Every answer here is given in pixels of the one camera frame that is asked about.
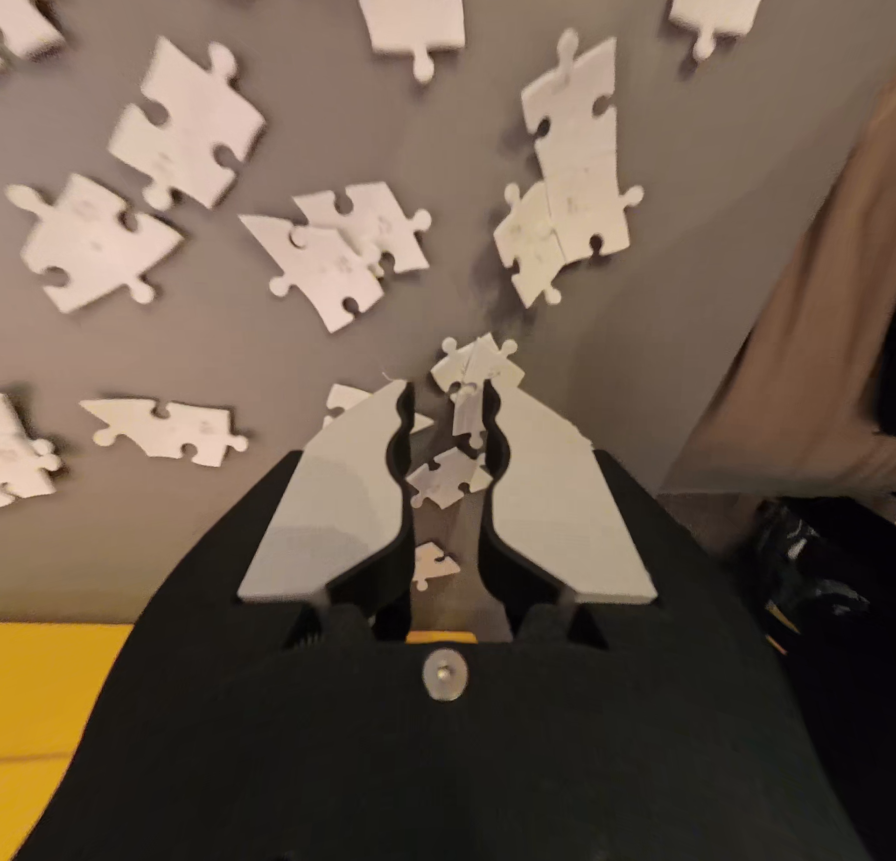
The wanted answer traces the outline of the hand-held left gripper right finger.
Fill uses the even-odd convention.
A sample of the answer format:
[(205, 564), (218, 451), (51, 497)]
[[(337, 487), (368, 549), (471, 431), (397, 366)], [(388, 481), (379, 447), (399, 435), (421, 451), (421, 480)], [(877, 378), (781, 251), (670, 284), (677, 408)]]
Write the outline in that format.
[(570, 420), (488, 379), (479, 576), (513, 637), (535, 607), (649, 606), (658, 590), (596, 450)]

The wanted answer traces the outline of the person's beige trousers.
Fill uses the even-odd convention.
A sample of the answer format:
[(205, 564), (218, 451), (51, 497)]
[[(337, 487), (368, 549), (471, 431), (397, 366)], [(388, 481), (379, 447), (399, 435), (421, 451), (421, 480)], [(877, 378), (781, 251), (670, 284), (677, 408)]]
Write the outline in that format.
[(894, 306), (891, 80), (661, 490), (893, 492)]

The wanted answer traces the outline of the small joined puzzle strip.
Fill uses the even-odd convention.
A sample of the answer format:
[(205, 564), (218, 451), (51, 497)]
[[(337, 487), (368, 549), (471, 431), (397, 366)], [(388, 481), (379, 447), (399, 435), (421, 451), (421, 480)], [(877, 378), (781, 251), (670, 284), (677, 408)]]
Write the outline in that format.
[(498, 345), (491, 333), (459, 347), (453, 337), (442, 341), (442, 359), (430, 374), (435, 384), (454, 404), (453, 435), (468, 436), (469, 446), (480, 450), (485, 439), (483, 390), (487, 380), (515, 387), (521, 384), (524, 370), (511, 355), (518, 350), (515, 340)]

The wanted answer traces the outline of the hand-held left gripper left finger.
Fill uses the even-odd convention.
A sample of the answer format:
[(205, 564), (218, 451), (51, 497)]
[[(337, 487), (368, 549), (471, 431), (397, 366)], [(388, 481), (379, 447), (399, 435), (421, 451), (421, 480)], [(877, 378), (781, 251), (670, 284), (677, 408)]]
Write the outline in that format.
[(240, 601), (348, 605), (378, 639), (406, 640), (414, 408), (412, 383), (395, 379), (308, 442), (238, 587)]

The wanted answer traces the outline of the yellow box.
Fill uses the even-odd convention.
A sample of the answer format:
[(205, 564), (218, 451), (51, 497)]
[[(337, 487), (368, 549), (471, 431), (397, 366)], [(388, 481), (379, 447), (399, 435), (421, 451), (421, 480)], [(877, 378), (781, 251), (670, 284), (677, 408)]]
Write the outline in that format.
[(2, 624), (2, 859), (16, 859), (55, 794), (128, 633)]

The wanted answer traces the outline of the white puzzle pieces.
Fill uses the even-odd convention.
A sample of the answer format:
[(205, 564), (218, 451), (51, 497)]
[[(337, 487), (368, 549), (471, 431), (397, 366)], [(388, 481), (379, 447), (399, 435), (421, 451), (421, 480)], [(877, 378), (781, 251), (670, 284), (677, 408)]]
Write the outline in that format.
[(214, 210), (238, 179), (219, 156), (244, 164), (268, 128), (238, 78), (232, 42), (197, 62), (155, 41), (122, 115), (150, 211), (94, 174), (53, 200), (14, 181), (79, 122), (51, 99), (2, 116), (2, 211), (34, 221), (21, 251), (2, 239), (2, 619), (128, 618), (186, 531), (308, 431), (320, 315), (305, 344), (264, 325), (232, 230), (169, 216)]

